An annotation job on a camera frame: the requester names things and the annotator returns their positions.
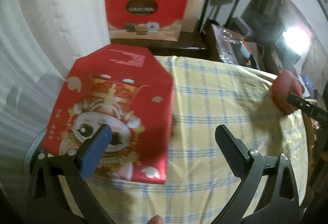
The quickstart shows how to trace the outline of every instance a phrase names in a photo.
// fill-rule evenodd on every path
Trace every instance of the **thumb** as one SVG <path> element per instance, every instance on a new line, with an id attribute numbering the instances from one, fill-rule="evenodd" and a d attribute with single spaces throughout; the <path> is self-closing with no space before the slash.
<path id="1" fill-rule="evenodd" d="M 159 215 L 152 217 L 147 224 L 164 224 L 164 220 Z"/>

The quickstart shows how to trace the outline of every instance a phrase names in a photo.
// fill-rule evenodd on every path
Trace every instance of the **blue gripper pad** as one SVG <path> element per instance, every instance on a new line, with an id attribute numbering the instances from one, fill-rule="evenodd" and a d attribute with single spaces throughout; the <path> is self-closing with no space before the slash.
<path id="1" fill-rule="evenodd" d="M 81 158 L 80 176 L 83 180 L 93 175 L 111 140 L 112 129 L 106 125 Z"/>

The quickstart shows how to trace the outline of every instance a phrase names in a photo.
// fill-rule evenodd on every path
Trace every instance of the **brown oval logo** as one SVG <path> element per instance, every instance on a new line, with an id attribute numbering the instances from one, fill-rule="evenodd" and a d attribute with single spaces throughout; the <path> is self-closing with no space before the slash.
<path id="1" fill-rule="evenodd" d="M 133 15 L 147 16 L 154 14 L 158 9 L 158 5 L 154 0 L 130 0 L 125 8 Z"/>

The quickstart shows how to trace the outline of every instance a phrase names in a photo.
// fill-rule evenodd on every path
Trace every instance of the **red package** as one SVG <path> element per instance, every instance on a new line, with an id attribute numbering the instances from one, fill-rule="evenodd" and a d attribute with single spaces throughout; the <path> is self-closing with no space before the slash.
<path id="1" fill-rule="evenodd" d="M 172 104 L 173 79 L 147 48 L 107 45 L 74 63 L 43 149 L 64 155 L 108 124 L 112 140 L 96 173 L 164 184 Z"/>
<path id="2" fill-rule="evenodd" d="M 105 0 L 110 38 L 177 41 L 188 0 Z"/>

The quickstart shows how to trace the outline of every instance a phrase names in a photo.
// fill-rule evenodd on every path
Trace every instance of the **cartoon face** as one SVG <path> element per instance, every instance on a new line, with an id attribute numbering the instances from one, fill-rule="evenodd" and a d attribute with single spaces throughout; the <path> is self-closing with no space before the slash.
<path id="1" fill-rule="evenodd" d="M 100 112 L 84 112 L 80 114 L 72 127 L 76 138 L 80 142 L 91 138 L 102 124 L 112 129 L 112 140 L 106 152 L 116 152 L 130 145 L 130 131 L 124 122 L 110 115 Z"/>

